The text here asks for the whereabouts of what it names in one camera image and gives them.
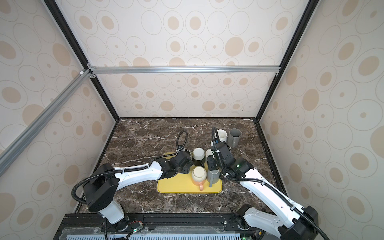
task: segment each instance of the black frame edge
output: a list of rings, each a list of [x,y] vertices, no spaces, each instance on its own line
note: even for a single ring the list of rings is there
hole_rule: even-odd
[[[256,118],[254,119],[253,122],[255,124],[255,127],[256,127],[256,130],[257,130],[257,134],[259,135],[260,141],[261,141],[261,143],[263,145],[265,157],[266,157],[266,159],[268,161],[269,168],[271,169],[272,176],[275,179],[276,188],[278,190],[280,190],[282,193],[284,193],[285,195],[287,195],[287,192],[285,190],[283,181],[282,181],[282,179],[280,177],[280,174],[279,174],[279,171],[277,169],[275,160],[273,159],[271,150],[269,149],[269,146],[268,146],[268,143],[266,142],[263,130],[262,130],[261,126],[260,126],[260,122]]]
[[[115,125],[113,126],[112,131],[111,131],[111,134],[109,135],[108,140],[107,140],[107,142],[105,143],[104,149],[103,149],[103,151],[102,151],[101,154],[100,154],[99,160],[97,161],[95,167],[93,168],[92,174],[96,171],[96,169],[99,168],[100,163],[101,163],[101,160],[103,159],[104,154],[105,154],[105,152],[107,151],[107,148],[108,148],[108,146],[109,146],[109,144],[110,144],[110,142],[111,142],[111,139],[112,139],[112,137],[113,137],[113,134],[115,133],[116,128],[118,127],[119,122],[120,122],[120,119],[117,120],[116,123],[115,123]],[[82,203],[79,203],[79,204],[77,205],[76,210],[75,210],[75,212],[74,212],[75,214],[77,214],[77,213],[79,212],[79,210],[80,210],[80,208],[81,208],[81,205],[82,205]]]
[[[83,50],[81,49],[79,43],[77,42],[74,34],[72,33],[72,30],[70,29],[67,21],[65,20],[63,14],[61,13],[59,7],[57,6],[55,0],[44,0],[45,4],[48,7],[48,10],[51,12],[53,18],[55,19],[57,25],[59,26],[61,32],[67,39],[69,45],[71,46],[73,52],[76,54],[76,57],[79,59],[81,65],[84,69],[89,69],[92,73],[92,70],[89,68],[88,59],[85,56]],[[109,100],[106,92],[104,91],[104,88],[100,84],[99,80],[95,78],[91,78],[91,81],[93,85],[95,86],[97,92],[99,93],[101,99],[104,101],[105,105],[107,106],[108,110],[112,114],[113,118],[117,122],[119,120],[119,115],[117,114],[115,108],[113,107],[111,101]]]
[[[249,119],[253,120],[255,117],[159,117],[159,118],[153,118],[153,117],[122,117],[120,120],[125,119]]]
[[[290,61],[297,45],[299,44],[299,41],[300,41],[308,23],[309,23],[309,20],[311,19],[312,14],[313,14],[314,10],[316,9],[318,2],[319,2],[319,0],[309,0],[308,4],[304,10],[304,13],[303,13],[303,15],[299,21],[299,24],[297,25],[295,33],[293,34],[291,42],[289,43],[287,51],[285,52],[284,57],[280,63],[280,71],[277,74],[277,76],[275,76],[274,79],[272,80],[271,86],[268,89],[267,94],[265,95],[265,98],[263,100],[263,103],[260,107],[259,112],[257,113],[257,116],[256,116],[257,121],[259,121],[262,118],[262,116],[263,116],[263,114],[264,114],[264,112],[268,106],[268,103],[270,102],[270,100],[271,100],[271,98],[275,92],[275,89],[276,89],[277,85],[279,84],[280,79],[283,76],[283,73],[285,72],[285,69],[287,68],[287,66],[289,64],[289,61]]]

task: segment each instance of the wall panel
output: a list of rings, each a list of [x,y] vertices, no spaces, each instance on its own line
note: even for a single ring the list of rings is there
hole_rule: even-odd
[[[307,3],[57,2],[93,66],[280,65]]]
[[[37,0],[0,5],[0,154],[82,69]]]
[[[260,124],[292,199],[332,239],[381,239],[384,2],[325,0]]]
[[[76,207],[72,187],[92,173],[114,124],[86,80],[0,177],[0,239],[53,238]]]
[[[99,74],[120,117],[253,117],[275,73]]]

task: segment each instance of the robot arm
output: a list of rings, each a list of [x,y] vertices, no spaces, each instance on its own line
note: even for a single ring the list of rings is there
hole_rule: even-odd
[[[237,213],[236,221],[239,228],[257,227],[285,240],[313,240],[317,236],[317,230],[308,223],[312,221],[316,226],[318,225],[318,213],[315,209],[311,206],[304,208],[289,199],[270,184],[247,160],[235,159],[225,143],[218,142],[211,150],[215,159],[213,165],[221,167],[225,178],[237,181],[249,189],[276,214],[264,213],[245,205]]]
[[[190,155],[185,151],[178,151],[171,159],[160,158],[151,164],[133,167],[113,168],[110,164],[103,164],[93,173],[97,177],[91,177],[83,186],[88,210],[98,212],[123,230],[129,219],[121,205],[113,199],[117,190],[138,182],[171,178],[180,172],[188,173],[192,164]]]

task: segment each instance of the brown marble surface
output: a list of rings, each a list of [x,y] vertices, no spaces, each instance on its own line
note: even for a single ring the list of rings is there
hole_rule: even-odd
[[[118,124],[101,164],[111,163],[113,167],[128,167],[148,163],[150,157],[164,152],[173,152],[176,137],[182,128],[188,130],[186,149],[210,148],[211,128],[237,128],[242,132],[240,143],[232,149],[235,158],[243,157],[275,185],[263,147],[252,119],[122,119]],[[157,181],[137,183],[115,194],[115,199],[126,212],[235,212],[243,204],[271,212],[271,210],[250,191],[236,182],[223,181],[219,194],[162,194],[157,191]],[[81,206],[79,213],[87,213]]]

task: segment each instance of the aluminum rail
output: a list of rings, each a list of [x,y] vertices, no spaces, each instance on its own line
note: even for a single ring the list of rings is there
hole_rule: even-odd
[[[184,67],[94,67],[94,74],[113,73],[278,73],[280,66],[184,66]]]
[[[43,110],[43,112],[14,140],[0,155],[0,176],[17,159],[37,134],[55,116],[84,80],[90,77],[89,70],[83,70],[77,77]]]

